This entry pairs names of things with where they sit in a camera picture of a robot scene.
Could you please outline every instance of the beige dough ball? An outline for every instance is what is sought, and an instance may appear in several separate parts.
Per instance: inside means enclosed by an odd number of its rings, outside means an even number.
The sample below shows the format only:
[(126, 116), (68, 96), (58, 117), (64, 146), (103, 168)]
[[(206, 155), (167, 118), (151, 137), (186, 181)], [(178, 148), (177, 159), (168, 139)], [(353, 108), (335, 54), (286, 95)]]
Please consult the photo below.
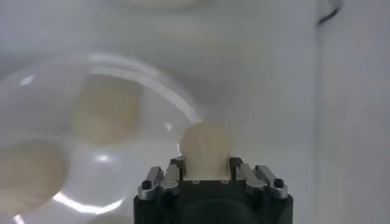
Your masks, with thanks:
[(39, 208), (61, 189), (64, 180), (65, 165), (50, 142), (24, 141), (0, 149), (0, 215)]
[(199, 123), (190, 127), (180, 140), (187, 180), (228, 180), (230, 135), (215, 124)]
[(71, 130), (93, 144), (125, 140), (137, 127), (139, 92), (135, 83), (96, 75), (87, 81), (73, 108)]

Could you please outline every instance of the black cable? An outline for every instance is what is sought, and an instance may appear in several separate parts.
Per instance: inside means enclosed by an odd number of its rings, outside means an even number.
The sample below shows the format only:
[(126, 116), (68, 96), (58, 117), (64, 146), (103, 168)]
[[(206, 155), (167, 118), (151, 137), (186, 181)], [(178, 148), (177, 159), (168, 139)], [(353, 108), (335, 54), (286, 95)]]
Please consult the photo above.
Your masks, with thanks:
[(321, 25), (323, 25), (324, 23), (326, 23), (327, 21), (331, 20), (333, 17), (335, 17), (335, 16), (339, 13), (339, 11), (340, 11), (340, 9), (341, 9), (341, 3), (342, 3), (342, 2), (340, 2), (340, 4), (338, 4), (338, 5), (335, 5), (335, 6), (334, 6), (334, 9), (333, 9), (328, 15), (322, 17), (322, 18), (317, 22), (317, 26), (321, 26)]

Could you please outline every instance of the black screw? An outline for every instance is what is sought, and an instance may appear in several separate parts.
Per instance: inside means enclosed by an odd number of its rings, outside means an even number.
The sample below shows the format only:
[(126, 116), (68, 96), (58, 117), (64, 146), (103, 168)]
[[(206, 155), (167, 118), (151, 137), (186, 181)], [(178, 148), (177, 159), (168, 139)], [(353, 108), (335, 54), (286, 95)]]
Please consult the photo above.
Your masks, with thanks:
[(142, 190), (149, 190), (152, 188), (152, 182), (150, 180), (144, 180), (142, 181)]
[(285, 186), (285, 182), (283, 181), (283, 179), (275, 178), (274, 179), (274, 186), (276, 188), (283, 188)]

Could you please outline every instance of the transparent lid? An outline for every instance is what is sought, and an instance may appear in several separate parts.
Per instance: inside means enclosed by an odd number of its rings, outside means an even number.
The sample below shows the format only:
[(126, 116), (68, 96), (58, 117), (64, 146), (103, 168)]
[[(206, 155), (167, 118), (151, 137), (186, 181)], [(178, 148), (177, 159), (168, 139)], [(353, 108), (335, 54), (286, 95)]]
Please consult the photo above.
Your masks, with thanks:
[[(71, 128), (75, 101), (102, 75), (138, 87), (136, 134), (114, 144), (85, 141)], [(200, 121), (194, 101), (169, 75), (133, 58), (73, 54), (8, 76), (0, 83), (0, 150), (29, 139), (54, 142), (67, 174), (45, 205), (0, 223), (132, 223), (133, 197), (148, 170), (178, 156), (182, 133)]]

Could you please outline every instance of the white wall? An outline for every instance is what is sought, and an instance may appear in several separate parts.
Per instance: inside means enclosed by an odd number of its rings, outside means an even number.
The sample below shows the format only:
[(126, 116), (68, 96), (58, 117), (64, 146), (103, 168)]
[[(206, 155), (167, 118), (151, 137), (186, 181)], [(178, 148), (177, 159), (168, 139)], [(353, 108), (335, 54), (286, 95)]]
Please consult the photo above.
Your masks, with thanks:
[(390, 1), (345, 0), (319, 36), (318, 223), (389, 223)]

